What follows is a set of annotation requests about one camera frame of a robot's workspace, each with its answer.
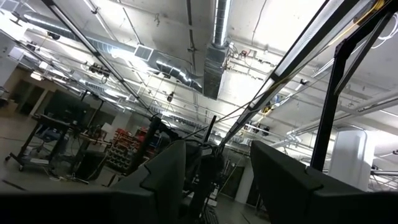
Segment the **floor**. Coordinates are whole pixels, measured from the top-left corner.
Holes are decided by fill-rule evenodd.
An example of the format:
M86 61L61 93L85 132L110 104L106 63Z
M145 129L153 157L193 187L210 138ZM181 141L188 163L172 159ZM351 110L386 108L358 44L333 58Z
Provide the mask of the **floor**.
M17 154L35 126L35 121L24 116L12 118L0 117L0 160L3 160L10 152ZM68 151L73 153L78 144L69 143ZM0 193L21 191L82 191L105 189L102 184L107 184L112 176L107 170L103 170L100 177L89 185L69 182L66 180L51 179L42 167L26 167L23 172L18 171L18 163L14 160L0 162ZM268 223L255 216L252 207L237 203L234 200L220 196L216 212L220 224L260 224Z

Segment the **ventilation duct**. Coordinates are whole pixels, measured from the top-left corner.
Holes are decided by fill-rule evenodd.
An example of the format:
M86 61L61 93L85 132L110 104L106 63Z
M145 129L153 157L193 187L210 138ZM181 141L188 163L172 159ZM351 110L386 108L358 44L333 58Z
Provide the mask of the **ventilation duct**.
M51 33L61 35L68 39L72 39L79 42L78 37L76 37L67 27L65 27L60 21L55 19L40 15L35 12L25 12L24 17L27 21L35 26L43 28ZM138 45L133 47L130 45L122 44L120 42L102 37L100 35L94 34L83 30L82 33L86 36L88 41L93 44L99 51L115 55L115 53L122 52L124 55L135 56L140 58L145 62L150 68L158 70L166 75L176 78L184 85L189 86L196 91L202 93L202 87L197 82L199 77L194 76L186 68L177 65L172 60L163 56L159 51L150 49L148 47ZM131 57L124 57L124 60L131 60Z
M224 74L224 63L228 53L226 41L228 17L232 0L217 0L213 40L207 45L203 77L203 95L217 100Z

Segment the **column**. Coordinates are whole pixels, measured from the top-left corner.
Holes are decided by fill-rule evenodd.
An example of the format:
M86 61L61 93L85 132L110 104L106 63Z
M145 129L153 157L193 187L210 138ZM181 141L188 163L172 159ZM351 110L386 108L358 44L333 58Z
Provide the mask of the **column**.
M374 141L362 130L339 131L328 175L366 191L374 157Z
M11 39L0 33L0 86L4 86L18 65L16 60L8 57L14 46L15 43Z
M243 170L243 175L239 183L238 192L236 192L235 201L239 203L246 203L246 201L248 200L251 184L253 183L253 179L253 167L251 166L251 161L248 160Z
M120 112L118 111L117 115L114 117L113 122L111 124L111 126L113 127L113 131L112 133L108 133L105 137L106 141L109 141L113 138L114 133L116 132L116 130L118 128L121 129L126 129L129 123L131 117L131 113L130 112Z
M37 100L35 106L33 107L32 111L30 112L30 114L29 114L30 116L35 115L37 109L38 109L39 106L43 103L43 100L44 100L44 98L45 98L45 96L47 95L48 92L49 92L48 89L45 89L45 90L43 91L43 93L40 95L40 98Z

